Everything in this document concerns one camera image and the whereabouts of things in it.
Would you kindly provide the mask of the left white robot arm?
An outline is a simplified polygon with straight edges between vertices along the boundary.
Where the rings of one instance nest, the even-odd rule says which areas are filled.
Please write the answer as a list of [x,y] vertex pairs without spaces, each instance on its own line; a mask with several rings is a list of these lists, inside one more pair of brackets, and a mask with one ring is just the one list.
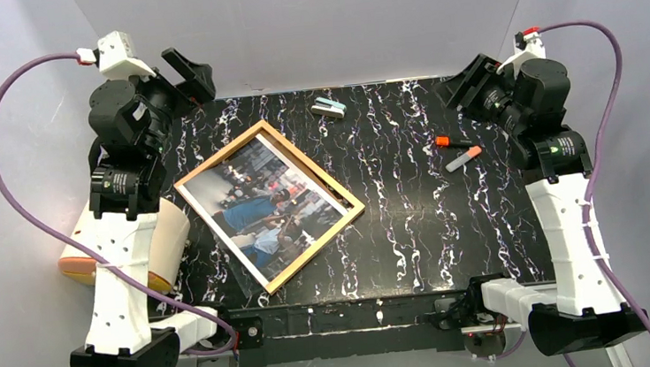
[[215,97],[209,65],[168,48],[162,58],[180,74],[108,79],[89,98],[88,123],[104,156],[90,175],[89,210],[96,260],[93,317],[71,367],[176,367],[180,354],[217,332],[212,308],[182,306],[157,325],[149,321],[151,247],[166,169],[161,160],[172,123]]

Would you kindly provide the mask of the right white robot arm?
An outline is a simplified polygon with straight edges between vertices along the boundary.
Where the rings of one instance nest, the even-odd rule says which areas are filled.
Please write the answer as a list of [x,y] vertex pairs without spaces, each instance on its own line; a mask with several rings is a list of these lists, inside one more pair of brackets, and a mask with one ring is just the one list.
[[645,329],[601,264],[607,254],[588,238],[598,224],[585,198],[595,169],[586,143],[563,122],[570,92],[566,67],[547,58],[504,65],[480,55],[434,89],[445,107],[490,123],[509,138],[511,163],[524,179],[554,266],[555,294],[503,273],[470,279],[450,310],[462,321],[505,316],[531,336],[542,355],[612,347]]

